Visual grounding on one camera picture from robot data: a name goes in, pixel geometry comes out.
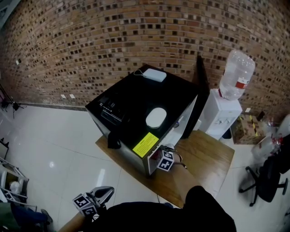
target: blue jeans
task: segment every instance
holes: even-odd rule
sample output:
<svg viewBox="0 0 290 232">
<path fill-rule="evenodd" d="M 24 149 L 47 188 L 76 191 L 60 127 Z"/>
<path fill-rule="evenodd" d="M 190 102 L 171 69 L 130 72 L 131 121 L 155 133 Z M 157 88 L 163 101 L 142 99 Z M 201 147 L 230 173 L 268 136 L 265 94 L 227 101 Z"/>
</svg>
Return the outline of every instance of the blue jeans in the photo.
<svg viewBox="0 0 290 232">
<path fill-rule="evenodd" d="M 47 221 L 47 215 L 39 212 L 34 212 L 32 209 L 26 209 L 22 206 L 16 206 L 11 203 L 11 210 L 15 220 L 20 227 L 25 225 L 34 225 Z"/>
</svg>

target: wooden tabletop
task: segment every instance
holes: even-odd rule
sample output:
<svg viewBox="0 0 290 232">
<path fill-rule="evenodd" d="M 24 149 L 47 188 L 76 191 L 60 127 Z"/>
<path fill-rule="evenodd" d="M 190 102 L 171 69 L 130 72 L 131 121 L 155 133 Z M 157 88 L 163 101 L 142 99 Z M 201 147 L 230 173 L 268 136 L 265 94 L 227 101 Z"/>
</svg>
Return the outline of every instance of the wooden tabletop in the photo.
<svg viewBox="0 0 290 232">
<path fill-rule="evenodd" d="M 104 136 L 96 144 L 136 180 L 172 204 L 183 207 L 184 203 L 170 172 L 157 169 L 150 178 L 146 178 L 117 150 L 109 149 Z M 193 131 L 188 139 L 180 140 L 175 149 L 183 157 L 189 172 L 216 197 L 230 168 L 234 150 L 199 130 Z"/>
</svg>

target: yellow label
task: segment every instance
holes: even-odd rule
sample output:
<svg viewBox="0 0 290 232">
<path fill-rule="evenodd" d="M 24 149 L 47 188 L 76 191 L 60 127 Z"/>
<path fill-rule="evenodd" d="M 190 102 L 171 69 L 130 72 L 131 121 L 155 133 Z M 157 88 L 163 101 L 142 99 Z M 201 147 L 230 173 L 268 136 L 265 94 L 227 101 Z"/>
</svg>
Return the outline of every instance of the yellow label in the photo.
<svg viewBox="0 0 290 232">
<path fill-rule="evenodd" d="M 155 145 L 158 141 L 158 138 L 151 134 L 150 132 L 138 143 L 134 148 L 133 151 L 136 152 L 141 158 L 147 154 L 147 152 Z"/>
</svg>

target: black clothing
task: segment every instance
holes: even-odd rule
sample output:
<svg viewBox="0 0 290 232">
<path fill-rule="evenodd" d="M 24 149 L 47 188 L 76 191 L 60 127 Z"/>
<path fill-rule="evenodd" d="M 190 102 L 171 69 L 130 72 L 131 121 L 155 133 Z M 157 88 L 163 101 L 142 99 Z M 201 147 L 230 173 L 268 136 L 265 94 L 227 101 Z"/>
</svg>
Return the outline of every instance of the black clothing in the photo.
<svg viewBox="0 0 290 232">
<path fill-rule="evenodd" d="M 187 193 L 183 209 L 152 202 L 122 203 L 109 208 L 86 232 L 100 228 L 236 232 L 234 220 L 201 186 Z"/>
</svg>

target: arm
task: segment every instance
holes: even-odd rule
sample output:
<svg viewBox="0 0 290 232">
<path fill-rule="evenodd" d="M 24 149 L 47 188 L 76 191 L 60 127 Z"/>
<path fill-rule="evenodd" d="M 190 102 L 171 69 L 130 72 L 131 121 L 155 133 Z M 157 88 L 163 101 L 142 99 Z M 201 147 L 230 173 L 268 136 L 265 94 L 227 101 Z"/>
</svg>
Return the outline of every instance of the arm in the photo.
<svg viewBox="0 0 290 232">
<path fill-rule="evenodd" d="M 174 159 L 179 162 L 179 156 L 174 155 Z M 185 203 L 186 195 L 189 190 L 200 185 L 199 182 L 191 175 L 191 173 L 185 169 L 182 165 L 173 165 L 171 168 L 171 173 L 173 175 L 174 182 L 179 191 L 181 199 Z"/>
<path fill-rule="evenodd" d="M 65 224 L 58 232 L 78 232 L 81 231 L 86 218 L 81 214 L 77 213 L 67 224 Z"/>
</svg>

